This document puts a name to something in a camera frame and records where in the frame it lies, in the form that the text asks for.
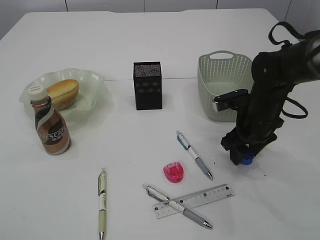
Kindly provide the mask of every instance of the basket handle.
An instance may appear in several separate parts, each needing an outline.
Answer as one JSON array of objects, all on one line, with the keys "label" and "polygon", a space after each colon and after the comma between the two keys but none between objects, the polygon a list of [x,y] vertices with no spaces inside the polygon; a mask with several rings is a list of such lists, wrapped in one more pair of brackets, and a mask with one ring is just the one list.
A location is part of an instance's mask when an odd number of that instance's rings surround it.
[{"label": "basket handle", "polygon": [[207,54],[206,56],[209,57],[211,60],[213,60],[214,58],[211,58],[212,55],[215,55],[215,54],[229,54],[229,55],[232,55],[231,58],[219,58],[219,59],[233,59],[237,54],[235,54],[234,52],[232,51],[225,51],[225,50],[220,50],[220,51],[214,51],[214,52],[211,52],[209,54]]}]

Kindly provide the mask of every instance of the coffee bottle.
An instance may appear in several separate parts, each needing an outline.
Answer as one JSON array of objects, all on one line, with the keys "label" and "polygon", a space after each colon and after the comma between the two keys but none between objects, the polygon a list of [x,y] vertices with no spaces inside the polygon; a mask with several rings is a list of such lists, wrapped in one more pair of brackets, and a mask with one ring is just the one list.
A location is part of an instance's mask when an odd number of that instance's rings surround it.
[{"label": "coffee bottle", "polygon": [[35,129],[46,152],[62,154],[71,145],[71,138],[64,118],[55,110],[51,97],[42,85],[28,89],[34,109]]}]

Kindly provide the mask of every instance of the ruler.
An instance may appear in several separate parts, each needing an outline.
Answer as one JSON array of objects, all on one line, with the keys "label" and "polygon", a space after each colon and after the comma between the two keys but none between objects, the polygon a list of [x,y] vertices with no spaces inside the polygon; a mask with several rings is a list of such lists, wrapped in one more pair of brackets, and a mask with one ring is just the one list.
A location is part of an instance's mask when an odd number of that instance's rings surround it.
[{"label": "ruler", "polygon": [[169,201],[159,202],[153,205],[153,211],[157,219],[167,217],[172,214],[179,213],[179,208],[173,208],[170,205],[180,205],[182,211],[185,208],[194,209],[196,207],[209,204],[221,199],[234,196],[234,191],[228,184],[215,186],[206,190],[194,192],[185,196],[177,197]]}]

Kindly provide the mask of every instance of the pen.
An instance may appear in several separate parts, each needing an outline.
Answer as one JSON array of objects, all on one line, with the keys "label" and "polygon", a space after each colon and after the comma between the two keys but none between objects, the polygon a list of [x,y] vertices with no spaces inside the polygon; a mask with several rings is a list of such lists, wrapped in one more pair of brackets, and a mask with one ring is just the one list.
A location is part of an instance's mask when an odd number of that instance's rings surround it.
[{"label": "pen", "polygon": [[107,221],[107,173],[106,169],[102,168],[102,171],[98,177],[98,195],[100,200],[99,209],[99,239],[104,240],[106,235],[106,221]]},{"label": "pen", "polygon": [[210,179],[213,180],[214,177],[212,176],[211,172],[207,168],[207,166],[204,164],[202,159],[196,154],[195,150],[192,148],[192,146],[188,143],[188,141],[185,139],[185,137],[182,135],[181,132],[178,130],[176,131],[178,141],[181,143],[183,148],[189,152],[191,157],[195,160],[196,164],[199,166],[199,168],[202,170],[202,172]]},{"label": "pen", "polygon": [[[158,191],[157,189],[155,189],[150,185],[143,184],[142,187],[146,190],[147,194],[150,197],[160,202],[165,202],[170,200],[170,197],[164,195],[162,192]],[[194,221],[196,224],[199,224],[200,226],[207,229],[213,229],[212,225],[209,222],[207,222],[205,219],[195,214],[193,211],[189,210],[188,208],[182,206],[181,204],[175,201],[170,201],[169,205],[175,210],[181,212],[185,217],[187,217],[191,221]]]}]

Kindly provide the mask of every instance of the black box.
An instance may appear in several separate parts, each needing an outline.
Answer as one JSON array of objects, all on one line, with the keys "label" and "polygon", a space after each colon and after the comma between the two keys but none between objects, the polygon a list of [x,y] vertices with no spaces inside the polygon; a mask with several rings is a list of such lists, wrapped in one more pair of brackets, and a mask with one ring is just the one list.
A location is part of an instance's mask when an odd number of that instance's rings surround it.
[{"label": "black box", "polygon": [[133,83],[137,110],[162,109],[161,81],[161,64],[159,61],[133,63]]}]

